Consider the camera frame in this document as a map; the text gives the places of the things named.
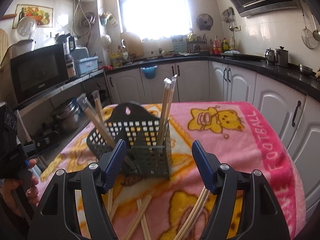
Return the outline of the person's left hand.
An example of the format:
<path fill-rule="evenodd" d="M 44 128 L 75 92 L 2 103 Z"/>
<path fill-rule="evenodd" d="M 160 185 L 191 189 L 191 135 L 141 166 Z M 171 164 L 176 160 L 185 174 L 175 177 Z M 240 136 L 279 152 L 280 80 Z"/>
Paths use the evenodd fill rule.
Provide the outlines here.
<path fill-rule="evenodd" d="M 38 159 L 29 161 L 28 169 L 31 170 L 38 162 Z M 35 213 L 35 205 L 39 202 L 39 191 L 37 185 L 39 183 L 38 176 L 33 171 L 24 170 L 21 178 L 7 178 L 2 186 L 2 197 L 14 214 L 23 217 L 26 220 L 32 220 Z"/>

